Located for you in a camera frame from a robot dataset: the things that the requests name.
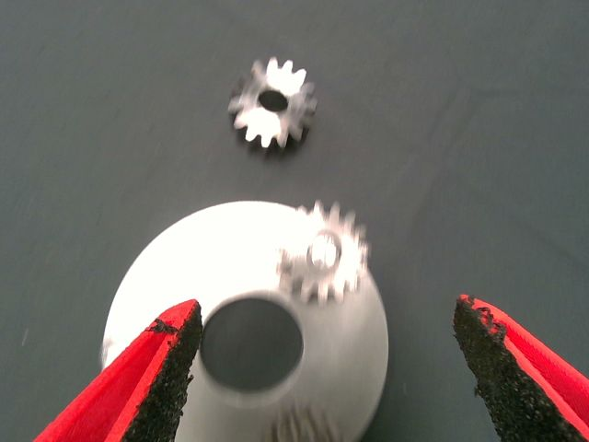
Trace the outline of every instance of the small metal gear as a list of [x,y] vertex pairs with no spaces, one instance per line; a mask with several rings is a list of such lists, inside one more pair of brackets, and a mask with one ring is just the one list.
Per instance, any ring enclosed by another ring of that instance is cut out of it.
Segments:
[[342,302],[358,289],[367,268],[368,244],[364,227],[354,225],[355,215],[343,220],[337,203],[326,213],[320,202],[312,211],[298,209],[308,228],[301,238],[280,250],[280,285],[305,302],[317,299],[323,305],[333,298]]
[[229,101],[229,112],[236,115],[236,129],[246,129],[246,140],[260,137],[262,147],[269,147],[275,139],[286,147],[288,136],[301,141],[315,113],[317,100],[313,85],[305,83],[306,70],[293,72],[293,62],[283,67],[272,57],[266,67],[256,61],[243,87]]
[[324,413],[309,407],[294,407],[282,413],[264,442],[341,442],[336,425]]

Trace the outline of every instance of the red plier jaw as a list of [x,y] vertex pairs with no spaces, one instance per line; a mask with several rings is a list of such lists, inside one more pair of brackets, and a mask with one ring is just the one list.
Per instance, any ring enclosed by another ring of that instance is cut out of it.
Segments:
[[119,442],[174,435],[202,322],[195,300],[169,308],[35,442]]
[[589,379],[479,299],[458,299],[454,329],[502,440],[589,440]]

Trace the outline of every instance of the gear center hole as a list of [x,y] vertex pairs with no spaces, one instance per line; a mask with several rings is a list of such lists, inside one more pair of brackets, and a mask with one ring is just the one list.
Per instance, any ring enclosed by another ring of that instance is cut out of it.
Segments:
[[309,246],[306,258],[318,270],[329,271],[340,262],[341,242],[331,232],[319,233]]
[[266,89],[258,97],[262,108],[270,112],[282,112],[288,107],[288,99],[278,90]]

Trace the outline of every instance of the metal disc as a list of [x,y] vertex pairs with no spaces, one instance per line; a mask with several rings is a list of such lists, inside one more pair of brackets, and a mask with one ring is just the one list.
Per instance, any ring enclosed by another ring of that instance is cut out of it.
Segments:
[[280,288],[279,250],[300,228],[294,208],[237,202],[178,221],[138,256],[110,308],[103,366],[161,311],[196,298],[206,321],[224,305],[257,297],[282,306],[303,337],[294,370],[267,390],[237,391],[207,373],[200,354],[176,435],[177,442],[260,442],[283,411],[323,410],[344,440],[357,440],[379,402],[388,360],[387,321],[369,272],[342,303],[319,307]]

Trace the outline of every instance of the spur gear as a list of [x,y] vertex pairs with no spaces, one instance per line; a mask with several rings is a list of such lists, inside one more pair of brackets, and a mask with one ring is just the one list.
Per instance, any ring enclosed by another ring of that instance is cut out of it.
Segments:
[[368,244],[364,227],[354,225],[354,213],[343,220],[340,207],[325,212],[320,202],[312,211],[298,209],[308,222],[305,233],[280,251],[280,285],[305,302],[317,299],[321,305],[333,298],[342,302],[355,292],[367,268]]
[[310,407],[294,407],[281,413],[264,442],[341,442],[338,428],[325,413]]
[[265,148],[272,139],[286,147],[289,135],[301,141],[317,106],[313,85],[305,83],[305,77],[305,69],[293,72],[291,60],[283,67],[278,66],[275,57],[266,67],[256,61],[243,87],[229,101],[228,110],[236,115],[235,128],[247,128],[246,140],[259,136]]

